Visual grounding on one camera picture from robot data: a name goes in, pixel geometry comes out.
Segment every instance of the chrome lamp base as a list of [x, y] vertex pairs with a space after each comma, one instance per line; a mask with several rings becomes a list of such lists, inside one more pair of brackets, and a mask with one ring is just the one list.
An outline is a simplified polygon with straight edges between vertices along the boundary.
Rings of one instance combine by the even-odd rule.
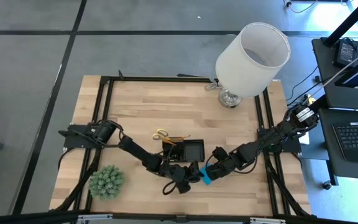
[[235, 108], [241, 102], [240, 96], [234, 95], [224, 88], [219, 92], [218, 99], [225, 108]]

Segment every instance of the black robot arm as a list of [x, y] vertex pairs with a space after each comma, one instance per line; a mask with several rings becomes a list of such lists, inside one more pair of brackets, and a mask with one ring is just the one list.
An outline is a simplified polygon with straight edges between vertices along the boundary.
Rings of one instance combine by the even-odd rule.
[[[231, 172], [239, 172], [236, 171], [236, 169], [244, 170], [251, 164], [254, 164], [255, 167], [257, 157], [264, 149], [273, 145], [281, 145], [288, 138], [298, 138], [304, 135], [317, 125], [318, 120], [317, 114], [309, 107], [296, 105], [286, 112], [282, 122], [269, 129], [262, 137], [258, 138], [258, 140], [247, 144], [241, 144], [229, 153], [222, 147], [217, 147], [213, 151], [212, 156], [218, 161], [210, 166], [207, 161], [206, 174], [211, 180], [216, 180]], [[297, 215], [309, 216], [309, 214], [306, 213], [292, 197], [291, 193], [285, 187], [285, 184], [280, 180], [270, 159], [267, 159], [266, 166], [268, 173], [278, 185], [294, 212]]]
[[[119, 130], [119, 144], [108, 145], [107, 142], [116, 129]], [[172, 193], [175, 189], [178, 189], [180, 194], [186, 193], [191, 188], [190, 183], [199, 182], [201, 177], [204, 176], [198, 168], [197, 161], [192, 162], [189, 167], [181, 167], [179, 165], [169, 164], [169, 160], [160, 154], [147, 152], [136, 144], [132, 138], [125, 135], [122, 126], [114, 121], [98, 121], [96, 124], [89, 123], [86, 126], [72, 124], [66, 131], [59, 131], [59, 133], [66, 137], [65, 147], [68, 148], [68, 151], [76, 147], [95, 148], [96, 150], [103, 150], [107, 147], [119, 147], [128, 152], [142, 161], [142, 165], [146, 167], [149, 172], [172, 180], [163, 188], [163, 194], [165, 195]], [[98, 156], [93, 158], [91, 165], [88, 167], [88, 170], [80, 179], [77, 186], [55, 210], [68, 210], [91, 174], [98, 170], [98, 159]], [[165, 189], [171, 184], [174, 184], [173, 188], [166, 192]]]

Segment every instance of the blue block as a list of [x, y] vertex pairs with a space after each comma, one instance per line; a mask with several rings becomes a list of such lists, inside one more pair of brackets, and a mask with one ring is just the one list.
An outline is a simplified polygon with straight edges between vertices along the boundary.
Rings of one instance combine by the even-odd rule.
[[200, 171], [201, 171], [201, 173], [204, 174], [204, 177], [203, 177], [204, 183], [206, 185], [209, 185], [212, 182], [212, 180], [208, 177], [208, 174], [206, 173], [205, 168], [206, 167], [201, 168]]

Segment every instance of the wooden tabletop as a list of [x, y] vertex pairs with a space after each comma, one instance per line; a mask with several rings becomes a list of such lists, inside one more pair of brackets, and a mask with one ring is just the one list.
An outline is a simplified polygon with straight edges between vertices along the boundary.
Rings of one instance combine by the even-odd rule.
[[[100, 76], [84, 76], [73, 116], [75, 124], [91, 121], [99, 80]], [[190, 139], [204, 139], [206, 157], [216, 146], [231, 151], [244, 142], [255, 141], [259, 124], [254, 98], [242, 99], [234, 109], [224, 108], [218, 102], [219, 90], [206, 91], [205, 85], [192, 82], [116, 81], [108, 119], [118, 122], [128, 136], [149, 152], [162, 150], [161, 142], [152, 140], [153, 133], [160, 128], [167, 130], [171, 136], [191, 135]], [[104, 107], [106, 92], [104, 90], [101, 108]], [[281, 82], [273, 81], [268, 86], [268, 93], [273, 118], [277, 123], [287, 109]], [[260, 99], [267, 124], [263, 97]], [[118, 143], [117, 133], [108, 143]], [[83, 155], [84, 149], [74, 149], [62, 160], [50, 208], [59, 206], [76, 185]], [[91, 211], [270, 216], [272, 209], [262, 156], [250, 174], [231, 173], [210, 185], [200, 181], [191, 184], [191, 190], [185, 194], [175, 190], [165, 196], [162, 188], [170, 182], [169, 179], [147, 172], [141, 161], [125, 151], [103, 149], [99, 168], [114, 164], [123, 171], [126, 181], [117, 199], [101, 201], [94, 198]], [[299, 161], [287, 153], [281, 154], [281, 159], [286, 186], [303, 209], [310, 212]], [[85, 207], [87, 191], [88, 186], [84, 188], [80, 208]], [[276, 194], [279, 210], [283, 212], [277, 186]]]

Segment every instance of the table lamp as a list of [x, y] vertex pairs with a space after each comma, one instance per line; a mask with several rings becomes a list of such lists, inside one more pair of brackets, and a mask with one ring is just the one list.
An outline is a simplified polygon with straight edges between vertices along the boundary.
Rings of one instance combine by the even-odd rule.
[[216, 75], [224, 87], [219, 102], [234, 108], [242, 97], [259, 95], [290, 55], [287, 37], [274, 26], [261, 22], [245, 26], [216, 61]]

